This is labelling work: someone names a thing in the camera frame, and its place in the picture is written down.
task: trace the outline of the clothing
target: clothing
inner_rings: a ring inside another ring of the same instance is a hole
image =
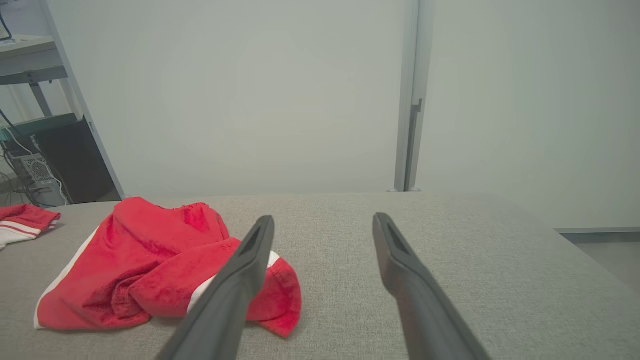
[[[240,243],[206,204],[164,209],[141,198],[124,200],[46,289],[34,325],[106,330],[151,316],[184,317]],[[247,320],[286,338],[301,306],[295,271],[272,252]]]
[[[0,208],[0,250],[9,243],[37,238],[56,227],[59,219],[58,213],[28,204]]]

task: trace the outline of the floor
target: floor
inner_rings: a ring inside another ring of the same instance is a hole
[[[562,235],[640,294],[640,233]]]

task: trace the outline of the garment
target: garment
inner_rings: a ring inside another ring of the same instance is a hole
[[[9,243],[35,239],[56,227],[59,219],[60,214],[33,205],[0,208],[0,250]]]
[[[206,204],[164,209],[141,198],[116,205],[38,302],[34,325],[132,327],[183,317],[240,245]],[[274,252],[247,320],[287,337],[302,306],[293,268]]]

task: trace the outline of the cable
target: cable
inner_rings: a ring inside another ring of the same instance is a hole
[[[57,178],[62,182],[62,187],[63,187],[63,189],[65,191],[65,196],[67,197],[67,201],[69,201],[69,204],[71,204],[71,205],[75,204],[75,202],[73,201],[73,199],[71,199],[71,196],[69,195],[69,188],[67,187],[67,183],[65,183],[64,178],[62,178],[62,176],[60,176],[60,171],[58,171],[58,169],[53,165],[53,161],[49,161],[47,156],[45,156],[44,152],[40,149],[40,144],[38,144],[35,141],[35,139],[33,139],[33,142],[34,142],[35,147],[37,147],[38,150],[40,151],[40,155],[42,156],[44,161],[47,162],[47,165],[49,166],[51,171],[53,171],[54,173],[56,173],[56,175],[58,175]]]
[[[2,109],[0,109],[0,115],[2,115],[2,118],[4,118],[4,121],[6,121],[7,124],[9,124],[9,126],[11,126],[12,129],[14,129],[19,136],[22,136],[22,134],[20,134],[20,131],[18,129],[15,128],[15,126],[9,121],[8,118],[6,118],[6,116],[4,115]],[[27,149],[25,146],[23,146],[18,139],[15,138],[15,135],[13,134],[13,131],[9,130],[7,128],[6,125],[3,124],[3,128],[5,130],[7,130],[7,132],[9,132],[11,134],[11,137],[13,138],[13,141],[15,141],[16,144],[18,144],[20,147],[22,147],[26,152],[30,153],[34,159],[35,159],[35,155],[33,154],[33,152],[31,152],[31,150]],[[69,200],[67,200],[67,197],[65,196],[64,193],[62,193],[62,182],[60,180],[58,180],[57,177],[53,176],[53,173],[51,172],[51,169],[49,169],[49,165],[48,164],[44,164],[45,168],[47,169],[47,172],[49,173],[49,175],[51,175],[51,177],[58,182],[58,185],[60,186],[60,196],[62,196],[62,199],[65,199],[65,205],[69,205]]]
[[[5,174],[4,172],[0,172],[0,175],[4,176],[6,178],[7,183],[9,183],[9,192],[6,194],[6,197],[4,198],[4,206],[6,206],[6,201],[9,200],[9,198],[11,197],[11,199],[13,200],[13,183],[11,182],[11,178]]]
[[[6,161],[6,164],[9,165],[9,167],[11,168],[11,170],[13,172],[15,172],[15,175],[18,178],[18,182],[22,185],[23,189],[28,189],[28,186],[25,185],[24,181],[22,180],[22,178],[20,177],[20,174],[18,174],[18,172],[16,171],[16,169],[13,167],[13,165],[11,165],[11,162],[9,161],[9,158],[7,158],[6,156],[6,151],[3,152],[2,156],[4,157],[4,160]],[[35,205],[38,206],[38,202],[33,200],[31,194],[28,191],[25,191],[25,195],[27,195],[27,199],[29,199],[29,201]]]
[[[0,41],[13,39],[13,35],[11,35],[11,31],[9,31],[9,28],[7,28],[6,24],[4,23],[4,18],[2,17],[2,12],[0,12],[0,22],[2,22],[2,26],[4,26],[4,29],[6,30],[6,33],[9,34],[9,37],[0,38]]]
[[[18,190],[15,191],[15,193],[20,194],[20,202],[24,204],[24,198],[22,197],[22,194],[27,194],[27,192],[24,191],[24,190],[20,191],[20,189],[18,189]]]
[[[55,205],[49,205],[49,204],[43,204],[41,202],[38,202],[38,204],[43,205],[43,206],[49,206],[50,208],[55,208]]]

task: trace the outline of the white stripe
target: white stripe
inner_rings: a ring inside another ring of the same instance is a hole
[[[270,252],[269,253],[269,265],[267,266],[267,268],[272,267],[276,261],[278,261],[278,259],[280,259],[280,256],[278,256],[278,254],[276,254],[275,252]]]
[[[82,253],[84,252],[86,247],[89,246],[89,243],[91,242],[91,240],[95,236],[95,233],[98,231],[98,229],[96,229],[89,236],[89,238],[80,246],[80,249],[78,249],[78,251],[76,252],[74,258],[71,259],[71,262],[69,264],[67,264],[67,267],[65,267],[62,270],[62,272],[60,273],[60,275],[58,275],[58,277],[55,280],[53,280],[51,285],[49,285],[49,287],[44,291],[44,294],[42,294],[42,296],[40,297],[40,300],[38,300],[38,305],[36,305],[36,313],[33,315],[33,327],[34,328],[36,328],[36,329],[44,329],[42,326],[40,326],[40,322],[38,322],[38,307],[40,307],[40,302],[42,301],[42,298],[44,298],[45,295],[47,295],[48,293],[52,292],[60,284],[60,282],[62,282],[62,280],[64,280],[65,277],[67,277],[67,275],[69,274],[71,269],[76,264],[76,261],[78,261],[78,259],[80,258],[80,255],[82,255]]]
[[[12,222],[12,221],[0,221],[0,225],[11,226],[18,230],[26,231],[28,233],[34,233],[36,235],[42,232],[40,229],[34,229],[32,227],[28,227],[26,225],[18,224],[17,222]]]
[[[280,259],[280,256],[278,256],[278,254],[276,254],[273,251],[270,252],[269,262],[267,263],[267,269],[272,267],[276,263],[276,261],[278,261],[278,259]],[[204,292],[207,290],[209,285],[211,285],[211,281],[213,281],[215,277],[216,276],[214,275],[210,277],[208,280],[206,280],[205,282],[203,282],[202,284],[200,284],[200,286],[196,288],[193,294],[191,294],[191,300],[189,301],[189,306],[187,307],[187,313],[191,311],[191,308],[193,308],[193,306],[195,306],[195,304],[198,302],[202,294],[204,294]]]
[[[196,288],[196,291],[191,294],[191,300],[189,301],[189,306],[187,307],[187,313],[191,311],[191,308],[193,306],[195,306],[196,302],[198,302],[198,299],[202,296],[202,294],[204,294],[204,291],[209,287],[215,277],[216,276],[214,275],[210,277],[209,280],[206,280],[205,282],[200,284],[200,286]]]
[[[20,231],[9,229],[8,227],[0,227],[0,245],[17,243],[18,241],[33,240],[34,235],[27,235]]]

